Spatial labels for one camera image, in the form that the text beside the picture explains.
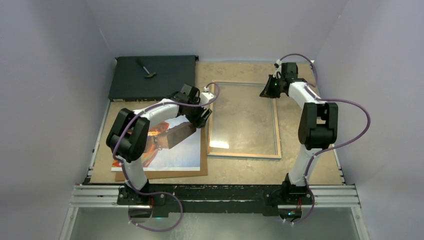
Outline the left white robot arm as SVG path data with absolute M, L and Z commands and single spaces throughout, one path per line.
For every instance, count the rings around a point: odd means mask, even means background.
M 185 116 L 200 129 L 206 125 L 212 113 L 209 105 L 219 93 L 212 93 L 206 85 L 203 90 L 184 84 L 182 89 L 141 110 L 121 109 L 106 138 L 112 157 L 122 169 L 125 185 L 131 190 L 129 197 L 138 205 L 146 203 L 151 195 L 145 186 L 145 175 L 140 159 L 149 137 L 149 129 L 169 119 Z

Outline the aluminium rail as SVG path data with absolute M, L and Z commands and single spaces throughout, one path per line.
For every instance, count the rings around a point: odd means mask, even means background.
M 74 207 L 115 207 L 119 185 L 77 185 L 74 187 L 70 205 Z M 312 185 L 316 208 L 360 207 L 354 185 Z

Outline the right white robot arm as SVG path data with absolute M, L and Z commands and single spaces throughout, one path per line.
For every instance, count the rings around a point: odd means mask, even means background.
M 293 99 L 301 108 L 297 136 L 300 149 L 293 168 L 286 175 L 285 187 L 280 196 L 288 204 L 300 198 L 300 189 L 305 189 L 318 155 L 334 144 L 338 133 L 338 105 L 320 100 L 310 89 L 309 83 L 298 76 L 295 62 L 277 60 L 275 72 L 268 76 L 262 98 L 277 99 L 281 94 Z

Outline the dark flat box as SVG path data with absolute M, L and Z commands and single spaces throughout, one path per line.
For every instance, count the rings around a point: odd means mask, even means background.
M 112 102 L 160 101 L 181 90 L 184 84 L 196 82 L 197 55 L 119 56 L 108 98 Z M 136 63 L 141 59 L 153 78 L 146 79 L 146 72 Z

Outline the small black hammer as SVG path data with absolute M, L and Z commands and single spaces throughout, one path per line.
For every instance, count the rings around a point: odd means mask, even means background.
M 137 58 L 135 61 L 145 71 L 146 73 L 146 75 L 144 76 L 145 79 L 151 79 L 157 75 L 156 72 L 150 72 L 140 58 Z

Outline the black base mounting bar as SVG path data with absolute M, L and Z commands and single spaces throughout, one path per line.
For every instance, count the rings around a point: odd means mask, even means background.
M 139 192 L 118 189 L 117 204 L 147 207 L 154 218 L 170 213 L 261 214 L 274 217 L 313 203 L 304 186 L 281 184 L 164 184 L 148 183 Z

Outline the hot air balloon photo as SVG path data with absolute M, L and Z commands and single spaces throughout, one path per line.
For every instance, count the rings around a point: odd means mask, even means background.
M 201 130 L 184 115 L 163 121 L 149 129 L 144 152 L 137 162 L 146 172 L 199 171 Z

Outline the brown cardboard backing board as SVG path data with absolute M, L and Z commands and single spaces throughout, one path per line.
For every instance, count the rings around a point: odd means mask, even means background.
M 170 179 L 170 178 L 185 178 L 185 177 L 198 177 L 198 176 L 206 176 L 208 174 L 207 167 L 207 150 L 205 143 L 205 133 L 204 129 L 199 128 L 201 130 L 201 152 L 200 152 L 200 170 L 199 171 L 144 171 L 144 167 L 138 163 L 138 159 L 136 161 L 132 161 L 131 164 L 137 173 L 140 172 L 140 169 L 143 168 L 143 172 L 145 176 L 149 179 Z

